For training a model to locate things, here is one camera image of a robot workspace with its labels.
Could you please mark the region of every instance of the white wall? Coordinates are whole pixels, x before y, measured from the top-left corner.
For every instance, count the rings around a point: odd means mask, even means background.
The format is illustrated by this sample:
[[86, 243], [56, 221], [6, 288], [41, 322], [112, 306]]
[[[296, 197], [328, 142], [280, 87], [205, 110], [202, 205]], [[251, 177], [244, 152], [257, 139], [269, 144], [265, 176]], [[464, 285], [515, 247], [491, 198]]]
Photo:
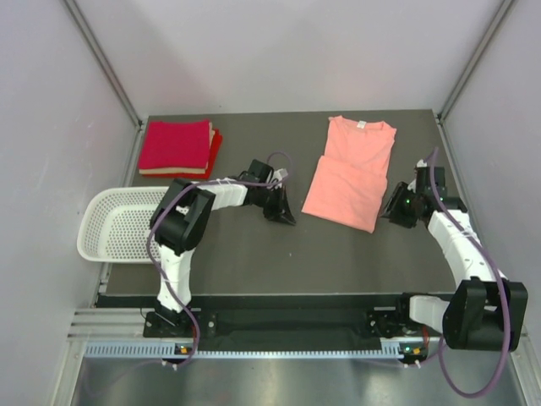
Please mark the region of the white wall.
[[79, 0], [140, 115], [439, 110], [498, 0]]
[[530, 293], [541, 358], [541, 2], [520, 0], [447, 120], [484, 242]]
[[134, 126], [59, 1], [0, 2], [0, 404], [43, 404], [98, 266], [75, 240]]

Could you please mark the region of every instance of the dark gray table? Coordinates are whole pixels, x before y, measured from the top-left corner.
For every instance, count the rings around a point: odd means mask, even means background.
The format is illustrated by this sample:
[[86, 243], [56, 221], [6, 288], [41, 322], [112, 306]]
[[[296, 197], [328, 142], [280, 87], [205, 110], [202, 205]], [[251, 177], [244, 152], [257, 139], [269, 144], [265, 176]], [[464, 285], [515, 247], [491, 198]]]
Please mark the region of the dark gray table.
[[[192, 262], [194, 294], [333, 294], [454, 291], [451, 270], [427, 230], [407, 230], [380, 219], [369, 234], [301, 214], [318, 159], [325, 149], [328, 117], [384, 120], [397, 128], [389, 166], [389, 197], [396, 183], [409, 182], [418, 159], [440, 147], [452, 194], [456, 186], [429, 110], [288, 112], [165, 116], [150, 120], [209, 118], [224, 136], [213, 178], [239, 174], [253, 158], [282, 150], [295, 162], [287, 193], [296, 227], [267, 222], [257, 207], [212, 214]], [[278, 157], [273, 165], [285, 161]], [[171, 179], [134, 176], [133, 186], [167, 185]], [[156, 294], [152, 266], [114, 265], [108, 294]]]

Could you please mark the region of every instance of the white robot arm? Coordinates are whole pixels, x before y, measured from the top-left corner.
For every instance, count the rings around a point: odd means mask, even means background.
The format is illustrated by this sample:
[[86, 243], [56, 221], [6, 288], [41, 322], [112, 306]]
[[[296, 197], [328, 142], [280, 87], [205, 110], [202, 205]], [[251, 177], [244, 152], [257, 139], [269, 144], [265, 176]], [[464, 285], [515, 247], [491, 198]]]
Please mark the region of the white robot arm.
[[[429, 168], [418, 164], [416, 179], [409, 185], [400, 182], [385, 207], [383, 217], [406, 228], [422, 221], [440, 245], [456, 284], [451, 301], [434, 295], [405, 294], [402, 320], [407, 318], [443, 334], [451, 348], [501, 349], [503, 317], [495, 275], [481, 252], [470, 239], [481, 243], [473, 231], [470, 217], [460, 198], [447, 196], [445, 170], [434, 168], [435, 187], [440, 202], [462, 227], [459, 229], [440, 210], [430, 186]], [[511, 318], [512, 351], [518, 345], [527, 304], [527, 290], [522, 283], [502, 278]]]
[[[161, 278], [158, 303], [163, 319], [177, 319], [181, 305], [172, 297], [167, 284], [187, 305], [192, 299], [189, 289], [190, 264], [195, 248], [205, 231], [211, 211], [226, 207], [256, 205], [263, 207], [265, 218], [290, 225], [295, 224], [285, 186], [281, 181], [287, 176], [286, 169], [274, 170], [269, 165], [253, 160], [248, 171], [238, 178], [224, 178], [213, 184], [201, 184], [182, 198], [164, 217], [155, 234], [165, 277]], [[267, 187], [245, 186], [235, 181], [251, 184], [270, 184]], [[150, 220], [152, 228], [165, 207], [190, 182], [175, 179]]]

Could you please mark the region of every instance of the white basket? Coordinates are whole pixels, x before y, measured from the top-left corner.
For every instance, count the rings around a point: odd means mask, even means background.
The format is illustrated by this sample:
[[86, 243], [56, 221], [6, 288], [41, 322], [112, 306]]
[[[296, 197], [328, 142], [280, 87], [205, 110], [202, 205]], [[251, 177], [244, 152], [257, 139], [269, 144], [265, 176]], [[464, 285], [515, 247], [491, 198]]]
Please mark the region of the white basket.
[[[117, 188], [98, 194], [86, 209], [77, 237], [77, 250], [88, 261], [150, 263], [146, 239], [150, 217], [167, 191], [156, 188]], [[159, 259], [156, 243], [152, 255]]]

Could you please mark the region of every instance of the folded cloth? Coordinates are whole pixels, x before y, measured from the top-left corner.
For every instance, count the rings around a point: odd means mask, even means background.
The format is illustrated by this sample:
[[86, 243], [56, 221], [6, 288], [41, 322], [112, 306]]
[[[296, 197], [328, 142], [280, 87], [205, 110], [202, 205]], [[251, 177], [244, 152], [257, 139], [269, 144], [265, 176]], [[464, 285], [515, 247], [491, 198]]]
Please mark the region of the folded cloth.
[[303, 213], [372, 233], [387, 188], [396, 129], [389, 124], [330, 118]]

